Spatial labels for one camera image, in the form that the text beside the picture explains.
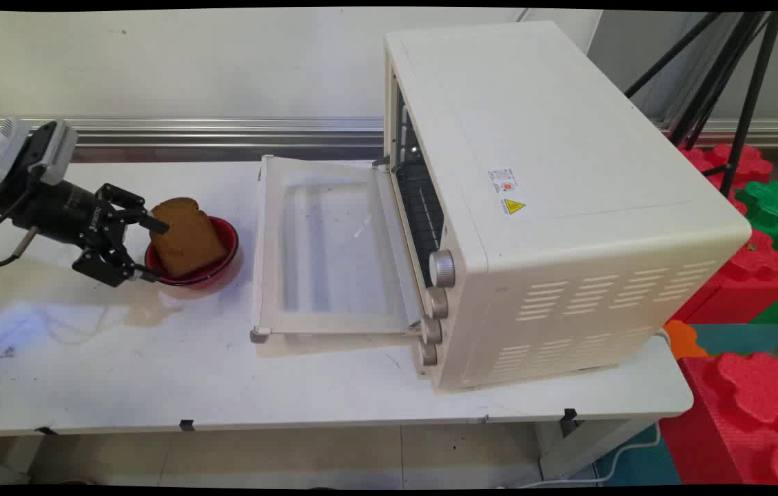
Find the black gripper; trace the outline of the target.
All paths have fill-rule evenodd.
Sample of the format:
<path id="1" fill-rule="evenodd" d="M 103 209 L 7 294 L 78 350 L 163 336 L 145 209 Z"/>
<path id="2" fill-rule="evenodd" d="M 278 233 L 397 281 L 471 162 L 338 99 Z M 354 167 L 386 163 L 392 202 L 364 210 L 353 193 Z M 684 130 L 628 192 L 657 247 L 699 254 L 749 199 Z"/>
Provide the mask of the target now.
<path id="1" fill-rule="evenodd" d="M 109 236 L 124 232 L 115 225 L 137 224 L 156 234 L 170 229 L 146 210 L 143 197 L 111 183 L 92 193 L 68 181 L 39 183 L 13 211 L 12 224 L 25 230 L 36 228 L 38 235 L 61 244 L 76 245 L 82 254 L 72 269 L 111 287 L 128 280 L 159 281 L 158 273 L 133 260 L 124 242 L 109 241 Z"/>

